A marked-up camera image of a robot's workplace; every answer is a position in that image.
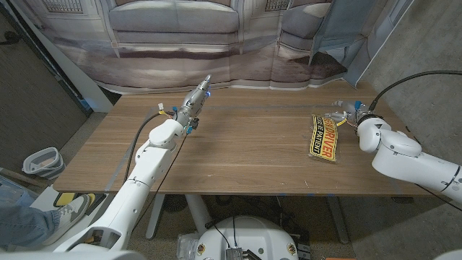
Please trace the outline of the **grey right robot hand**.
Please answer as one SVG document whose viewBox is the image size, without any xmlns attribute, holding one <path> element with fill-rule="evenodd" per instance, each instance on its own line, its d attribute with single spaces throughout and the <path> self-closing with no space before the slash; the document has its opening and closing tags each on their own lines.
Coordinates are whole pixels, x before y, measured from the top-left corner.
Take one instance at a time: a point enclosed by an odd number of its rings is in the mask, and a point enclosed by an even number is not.
<svg viewBox="0 0 462 260">
<path fill-rule="evenodd" d="M 332 119 L 337 126 L 345 123 L 357 126 L 362 117 L 372 113 L 369 106 L 361 101 L 337 100 L 333 103 L 333 106 L 336 107 L 336 110 L 331 113 L 325 113 L 324 117 Z"/>
</svg>

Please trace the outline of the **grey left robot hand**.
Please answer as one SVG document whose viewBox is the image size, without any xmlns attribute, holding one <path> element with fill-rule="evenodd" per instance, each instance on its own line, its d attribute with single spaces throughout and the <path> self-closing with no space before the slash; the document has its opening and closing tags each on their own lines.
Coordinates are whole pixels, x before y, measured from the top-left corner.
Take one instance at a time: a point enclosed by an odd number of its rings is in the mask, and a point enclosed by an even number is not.
<svg viewBox="0 0 462 260">
<path fill-rule="evenodd" d="M 210 96 L 210 79 L 211 75 L 208 74 L 195 89 L 186 95 L 182 106 L 178 109 L 175 120 L 184 129 L 187 129 L 190 122 L 200 114 L 206 99 Z"/>
</svg>

